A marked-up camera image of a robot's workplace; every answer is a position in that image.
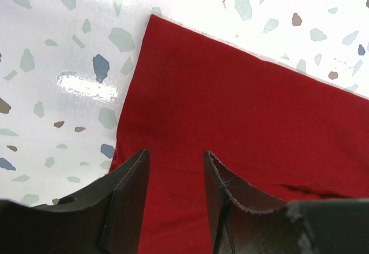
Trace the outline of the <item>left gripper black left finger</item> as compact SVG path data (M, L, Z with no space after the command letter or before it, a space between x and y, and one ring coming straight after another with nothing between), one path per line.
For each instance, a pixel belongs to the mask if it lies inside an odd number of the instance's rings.
M140 150L54 205L1 200L1 253L137 253L149 172Z

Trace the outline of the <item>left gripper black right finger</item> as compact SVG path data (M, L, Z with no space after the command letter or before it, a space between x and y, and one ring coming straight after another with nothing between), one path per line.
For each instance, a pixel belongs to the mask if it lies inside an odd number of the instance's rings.
M204 153L214 253L367 253L368 200L285 202Z

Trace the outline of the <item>dark red t-shirt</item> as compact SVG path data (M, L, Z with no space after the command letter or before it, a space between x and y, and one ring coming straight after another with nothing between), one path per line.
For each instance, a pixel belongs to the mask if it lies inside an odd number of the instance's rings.
M111 168L151 166L139 253L211 253L212 151L283 200L368 197L368 101L157 16L147 24Z

